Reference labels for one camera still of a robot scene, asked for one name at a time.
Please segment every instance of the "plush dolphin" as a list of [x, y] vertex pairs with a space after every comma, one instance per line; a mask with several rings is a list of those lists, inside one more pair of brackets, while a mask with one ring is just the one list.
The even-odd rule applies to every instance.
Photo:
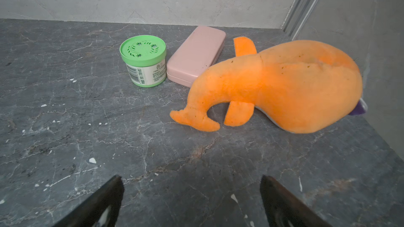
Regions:
[[312, 133], [348, 115], [364, 113], [362, 78], [343, 51], [318, 41], [292, 41], [256, 53], [245, 37], [235, 39], [236, 57], [209, 67], [193, 83], [187, 106], [171, 111], [180, 124], [216, 131], [208, 109], [229, 102], [224, 124], [245, 124], [254, 108], [280, 128]]

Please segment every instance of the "white label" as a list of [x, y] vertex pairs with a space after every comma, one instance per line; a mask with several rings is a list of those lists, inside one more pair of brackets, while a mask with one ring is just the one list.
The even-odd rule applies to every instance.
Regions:
[[149, 67], [135, 67], [128, 64], [126, 67], [132, 82], [139, 85], [152, 85], [166, 78], [166, 60]]

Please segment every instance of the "green lid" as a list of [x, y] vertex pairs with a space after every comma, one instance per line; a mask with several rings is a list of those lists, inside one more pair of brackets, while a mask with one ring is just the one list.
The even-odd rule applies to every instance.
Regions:
[[122, 59], [135, 67], [148, 67], [165, 59], [166, 44], [152, 35], [139, 35], [125, 40], [120, 48]]

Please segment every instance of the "marble surface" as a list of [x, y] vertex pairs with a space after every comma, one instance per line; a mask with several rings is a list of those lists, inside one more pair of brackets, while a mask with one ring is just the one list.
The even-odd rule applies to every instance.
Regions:
[[[0, 20], [0, 226], [51, 226], [114, 174], [125, 184], [117, 226], [267, 226], [263, 174], [334, 227], [404, 222], [404, 162], [361, 116], [295, 135], [258, 110], [226, 127], [220, 104], [209, 116], [221, 129], [204, 133], [169, 117], [188, 88], [131, 83], [120, 43], [156, 35], [169, 59], [193, 29]], [[219, 61], [240, 35], [257, 50], [288, 40], [275, 29], [221, 29]]]

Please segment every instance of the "barcode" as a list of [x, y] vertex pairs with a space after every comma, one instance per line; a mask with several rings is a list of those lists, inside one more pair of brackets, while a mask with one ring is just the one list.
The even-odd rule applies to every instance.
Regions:
[[128, 65], [127, 65], [126, 67], [128, 68], [130, 78], [131, 78], [133, 81], [135, 81], [135, 82], [137, 82], [137, 83], [140, 83], [139, 74], [137, 73], [137, 69], [135, 69], [135, 68], [129, 68]]

